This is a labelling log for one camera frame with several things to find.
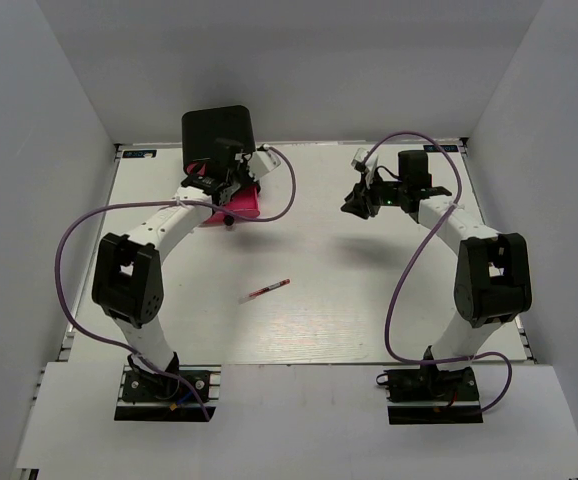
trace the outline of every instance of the wire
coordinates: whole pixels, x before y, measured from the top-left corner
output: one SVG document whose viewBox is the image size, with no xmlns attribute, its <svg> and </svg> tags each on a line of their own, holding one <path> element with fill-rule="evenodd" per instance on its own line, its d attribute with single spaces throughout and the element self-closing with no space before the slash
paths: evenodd
<svg viewBox="0 0 578 480">
<path fill-rule="evenodd" d="M 451 400 L 449 401 L 449 403 L 447 404 L 445 409 L 451 407 L 454 403 L 456 403 L 456 400 L 458 400 L 458 392 L 457 391 L 453 394 L 453 396 L 451 397 Z"/>
<path fill-rule="evenodd" d="M 378 167 L 376 167 L 376 172 L 380 169 L 383 169 L 385 172 L 387 172 L 389 174 L 389 176 L 391 178 L 393 178 L 394 180 L 400 180 L 400 177 L 398 175 L 396 175 L 395 173 L 393 173 L 391 170 L 389 170 L 387 167 L 385 167 L 384 165 L 379 165 Z"/>
<path fill-rule="evenodd" d="M 91 210 L 90 212 L 87 212 L 84 215 L 80 216 L 71 225 L 69 225 L 69 227 L 67 228 L 65 233 L 62 235 L 60 242 L 58 242 L 58 248 L 56 249 L 56 256 L 54 259 L 54 280 L 55 280 L 55 285 L 56 285 L 56 293 L 58 295 L 58 303 L 60 303 L 60 308 L 62 309 L 62 312 L 64 313 L 65 317 L 67 318 L 67 321 L 73 326 L 73 328 L 75 328 L 78 332 L 82 333 L 86 337 L 89 337 L 93 340 L 127 350 L 132 355 L 139 357 L 140 360 L 142 361 L 142 363 L 144 363 L 144 365 L 147 368 L 151 369 L 152 371 L 156 372 L 159 375 L 162 375 L 163 377 L 171 378 L 173 380 L 176 380 L 176 381 L 182 383 L 185 387 L 187 387 L 189 389 L 189 392 L 191 392 L 191 394 L 195 397 L 196 401 L 198 402 L 198 405 L 200 405 L 200 408 L 202 409 L 202 413 L 203 413 L 205 419 L 207 420 L 207 422 L 211 419 L 211 417 L 209 416 L 209 412 L 205 408 L 205 405 L 202 402 L 200 395 L 198 395 L 198 392 L 193 387 L 193 385 L 191 385 L 191 383 L 189 383 L 188 380 L 181 377 L 180 375 L 176 375 L 175 373 L 165 372 L 164 370 L 161 370 L 160 368 L 156 367 L 153 363 L 151 363 L 147 358 L 145 358 L 138 350 L 136 350 L 131 345 L 119 342 L 117 340 L 112 340 L 111 338 L 106 338 L 106 337 L 103 337 L 101 335 L 90 332 L 85 327 L 83 327 L 80 323 L 78 323 L 78 321 L 75 319 L 75 317 L 71 314 L 71 311 L 69 310 L 69 306 L 67 305 L 67 299 L 65 298 L 65 293 L 64 293 L 64 289 L 63 289 L 63 285 L 62 285 L 62 271 L 61 271 L 62 255 L 64 253 L 64 249 L 65 249 L 65 245 L 67 243 L 67 240 L 69 239 L 71 234 L 74 232 L 74 230 L 81 223 L 83 223 L 85 220 L 87 220 L 87 219 L 89 219 L 95 215 L 99 215 L 101 213 L 108 212 L 111 210 L 122 210 L 122 209 L 126 209 L 126 208 L 138 208 L 138 207 L 174 207 L 174 206 L 179 206 L 179 205 L 193 205 L 193 206 L 201 206 L 201 207 L 211 208 L 213 210 L 218 210 L 220 212 L 227 213 L 228 215 L 231 215 L 232 217 L 239 218 L 241 220 L 245 220 L 248 222 L 258 222 L 258 223 L 272 222 L 274 220 L 278 220 L 279 218 L 282 218 L 291 209 L 291 206 L 293 205 L 293 202 L 296 198 L 296 174 L 294 172 L 293 166 L 291 165 L 291 162 L 282 152 L 280 152 L 279 150 L 277 150 L 274 147 L 268 147 L 268 149 L 271 150 L 276 155 L 278 155 L 282 159 L 282 161 L 285 162 L 285 164 L 287 165 L 287 168 L 289 168 L 289 173 L 291 175 L 291 197 L 289 198 L 289 203 L 287 204 L 287 207 L 285 207 L 285 209 L 282 212 L 280 212 L 277 215 L 274 215 L 273 217 L 249 218 L 249 217 L 245 217 L 243 215 L 240 215 L 236 212 L 232 212 L 226 208 L 219 207 L 217 205 L 213 205 L 213 204 L 207 203 L 207 202 L 200 202 L 197 200 L 177 200 L 177 201 L 176 200 L 163 200 L 163 201 L 156 201 L 156 202 L 118 203 L 115 205 L 105 205 L 103 207 L 95 208 L 95 209 Z"/>
<path fill-rule="evenodd" d="M 180 380 L 178 380 L 176 382 L 176 388 L 173 389 L 173 393 L 171 395 L 169 395 L 168 397 L 158 397 L 157 395 L 155 395 L 155 397 L 158 400 L 169 400 L 171 397 L 173 397 L 176 393 L 178 393 L 178 390 L 180 389 Z"/>
<path fill-rule="evenodd" d="M 180 400 L 176 401 L 176 405 L 179 407 L 180 405 L 185 403 L 187 400 L 189 400 L 191 398 L 191 395 L 193 395 L 193 393 L 187 392 L 187 394 L 184 397 L 182 397 Z"/>
<path fill-rule="evenodd" d="M 422 240 L 422 242 L 420 243 L 420 245 L 418 246 L 416 251 L 411 256 L 409 263 L 407 263 L 404 271 L 402 272 L 402 275 L 400 276 L 400 279 L 398 280 L 398 283 L 396 284 L 396 288 L 394 289 L 393 295 L 391 296 L 391 301 L 389 302 L 389 309 L 387 310 L 387 318 L 385 319 L 385 331 L 384 331 L 385 348 L 387 349 L 387 352 L 389 353 L 389 355 L 391 355 L 391 357 L 393 359 L 395 359 L 401 363 L 404 363 L 405 365 L 420 365 L 420 366 L 438 365 L 441 363 L 471 362 L 473 360 L 480 360 L 480 359 L 486 358 L 486 357 L 499 357 L 499 358 L 501 358 L 505 362 L 505 364 L 507 365 L 507 381 L 505 382 L 505 385 L 504 385 L 502 391 L 488 405 L 482 407 L 479 410 L 474 410 L 474 411 L 469 412 L 470 414 L 484 413 L 487 410 L 490 410 L 491 408 L 496 406 L 500 402 L 500 400 L 502 400 L 502 398 L 507 394 L 507 391 L 509 390 L 509 386 L 511 385 L 512 366 L 511 366 L 511 362 L 509 361 L 509 359 L 505 355 L 503 355 L 500 352 L 484 352 L 484 353 L 480 353 L 478 355 L 473 355 L 473 356 L 463 356 L 463 357 L 455 357 L 455 358 L 441 358 L 441 359 L 434 359 L 434 360 L 413 360 L 410 358 L 401 357 L 400 355 L 396 354 L 393 351 L 393 349 L 391 348 L 391 342 L 389 339 L 389 333 L 391 330 L 391 320 L 393 317 L 393 312 L 394 312 L 394 309 L 396 306 L 396 302 L 398 300 L 398 296 L 400 295 L 400 292 L 402 291 L 402 287 L 404 286 L 405 281 L 407 280 L 407 277 L 409 276 L 409 273 L 411 273 L 411 269 L 413 268 L 416 261 L 418 260 L 418 258 L 422 254 L 423 250 L 425 249 L 425 247 L 427 246 L 429 241 L 433 238 L 433 236 L 438 232 L 438 230 L 440 230 L 440 228 L 445 223 L 445 221 L 447 221 L 447 219 L 451 216 L 453 211 L 456 209 L 457 204 L 460 201 L 460 198 L 462 197 L 462 179 L 460 178 L 460 172 L 458 171 L 458 167 L 456 166 L 454 161 L 451 159 L 449 154 L 440 145 L 438 145 L 438 142 L 436 142 L 433 138 L 431 138 L 431 137 L 429 137 L 423 133 L 415 132 L 412 130 L 403 130 L 400 132 L 395 132 L 395 133 L 389 134 L 385 138 L 380 140 L 378 143 L 376 143 L 373 147 L 371 147 L 371 149 L 369 150 L 369 152 L 365 156 L 362 163 L 363 164 L 367 163 L 367 161 L 369 160 L 369 157 L 371 157 L 371 155 L 378 149 L 378 147 L 380 145 L 382 145 L 383 143 L 385 143 L 387 140 L 394 138 L 394 137 L 403 136 L 403 135 L 411 135 L 411 136 L 422 138 L 422 139 L 428 141 L 429 143 L 431 143 L 434 147 L 436 147 L 437 151 L 442 153 L 442 155 L 445 157 L 447 162 L 449 162 L 449 166 L 453 170 L 454 176 L 456 177 L 456 183 L 458 184 L 458 188 L 457 188 L 456 197 L 454 198 L 453 203 L 449 206 L 449 208 L 447 209 L 445 214 L 442 217 L 440 217 L 440 219 L 438 220 L 438 223 L 436 223 L 433 226 L 433 228 L 431 230 L 429 230 L 429 233 L 427 234 L 427 236 Z"/>
<path fill-rule="evenodd" d="M 389 385 L 389 382 L 381 382 L 380 379 L 382 377 L 387 377 L 387 379 L 389 378 L 389 375 L 387 375 L 386 373 L 381 373 L 380 375 L 378 375 L 376 377 L 376 385 L 378 385 L 379 387 L 386 387 L 387 385 Z"/>
</svg>

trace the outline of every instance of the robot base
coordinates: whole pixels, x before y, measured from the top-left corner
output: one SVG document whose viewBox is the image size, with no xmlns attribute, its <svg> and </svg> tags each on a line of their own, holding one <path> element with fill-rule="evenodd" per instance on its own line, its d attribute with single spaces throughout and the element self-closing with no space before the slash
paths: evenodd
<svg viewBox="0 0 578 480">
<path fill-rule="evenodd" d="M 390 425 L 482 423 L 482 414 L 476 413 L 480 395 L 471 368 L 457 372 L 438 372 L 435 367 L 386 370 L 377 383 L 388 391 Z"/>
<path fill-rule="evenodd" d="M 220 393 L 220 367 L 190 367 L 179 369 L 179 374 L 192 385 L 205 404 L 209 417 L 213 417 Z M 114 420 L 147 422 L 206 422 L 193 396 L 179 406 L 172 405 L 183 399 L 189 389 L 181 386 L 168 398 L 154 395 L 152 389 L 134 372 L 126 367 L 120 385 Z"/>
</svg>

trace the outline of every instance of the gray wall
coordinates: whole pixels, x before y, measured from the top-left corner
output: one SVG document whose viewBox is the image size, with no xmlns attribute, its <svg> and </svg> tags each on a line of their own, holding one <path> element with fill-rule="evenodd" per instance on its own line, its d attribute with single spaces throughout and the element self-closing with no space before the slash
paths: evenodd
<svg viewBox="0 0 578 480">
<path fill-rule="evenodd" d="M 540 9 L 470 157 L 487 219 L 529 242 L 529 340 L 555 366 L 578 428 L 578 2 L 548 0 Z"/>
<path fill-rule="evenodd" d="M 53 287 L 70 219 L 104 202 L 113 146 L 33 0 L 0 0 L 0 479 L 65 329 Z M 71 243 L 70 299 L 95 224 Z"/>
<path fill-rule="evenodd" d="M 471 133 L 542 0 L 39 0 L 111 138 L 243 103 L 258 139 Z"/>
</svg>

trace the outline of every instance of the black mounting bracket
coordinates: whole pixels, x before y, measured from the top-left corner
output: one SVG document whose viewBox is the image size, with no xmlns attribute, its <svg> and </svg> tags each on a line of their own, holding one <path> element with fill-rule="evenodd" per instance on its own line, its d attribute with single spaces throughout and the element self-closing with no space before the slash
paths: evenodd
<svg viewBox="0 0 578 480">
<path fill-rule="evenodd" d="M 489 266 L 501 269 L 491 276 Z M 456 308 L 472 327 L 510 322 L 531 307 L 527 242 L 518 233 L 460 242 L 454 287 Z"/>
<path fill-rule="evenodd" d="M 131 273 L 122 271 L 129 266 Z M 135 328 L 149 323 L 164 299 L 158 250 L 132 242 L 128 235 L 105 235 L 98 246 L 92 298 L 111 318 Z"/>
<path fill-rule="evenodd" d="M 432 360 L 427 348 L 425 360 Z M 390 425 L 482 423 L 480 394 L 471 367 L 438 370 L 435 365 L 385 370 L 376 379 L 389 392 Z"/>
<path fill-rule="evenodd" d="M 212 374 L 214 370 L 190 369 L 178 366 L 178 357 L 167 368 L 170 373 L 177 373 L 195 387 L 200 399 L 205 404 L 209 417 L 213 417 L 216 400 L 212 397 Z M 114 420 L 117 421 L 152 421 L 152 422 L 206 422 L 206 418 L 196 398 L 189 395 L 189 388 L 168 377 L 149 374 L 134 368 L 125 372 L 116 405 Z M 172 405 L 183 401 L 179 406 Z"/>
</svg>

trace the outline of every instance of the white platform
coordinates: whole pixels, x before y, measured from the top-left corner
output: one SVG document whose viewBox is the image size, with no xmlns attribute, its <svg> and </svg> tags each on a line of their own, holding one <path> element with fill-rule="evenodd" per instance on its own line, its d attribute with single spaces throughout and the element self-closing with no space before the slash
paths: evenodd
<svg viewBox="0 0 578 480">
<path fill-rule="evenodd" d="M 390 426 L 378 366 L 226 366 L 209 424 L 114 422 L 122 362 L 49 364 L 18 459 L 38 480 L 578 478 L 555 373 L 519 366 L 476 425 Z M 475 366 L 483 401 L 505 368 Z"/>
<path fill-rule="evenodd" d="M 298 193 L 291 212 L 271 224 L 199 228 L 168 257 L 160 320 L 182 363 L 384 363 L 385 313 L 393 288 L 427 230 L 400 209 L 383 209 L 363 221 L 340 212 L 359 174 L 351 166 L 358 146 L 281 145 L 295 166 Z M 397 152 L 379 150 L 381 163 L 397 169 Z M 465 185 L 462 203 L 478 206 L 459 154 L 451 154 Z M 110 203 L 169 198 L 182 176 L 180 147 L 155 158 L 122 159 Z M 430 155 L 434 184 L 455 192 L 456 182 L 440 154 Z M 281 167 L 264 179 L 263 215 L 280 211 L 290 191 Z M 103 234 L 124 233 L 153 209 L 112 212 Z M 432 241 L 418 261 L 396 307 L 391 339 L 401 355 L 420 358 L 454 312 L 456 257 Z M 77 318 L 96 333 L 116 339 L 115 324 L 91 301 L 91 275 Z M 244 305 L 243 294 L 290 278 L 291 284 Z M 513 323 L 484 345 L 513 360 L 526 358 Z M 125 352 L 76 335 L 70 362 L 121 358 Z"/>
</svg>

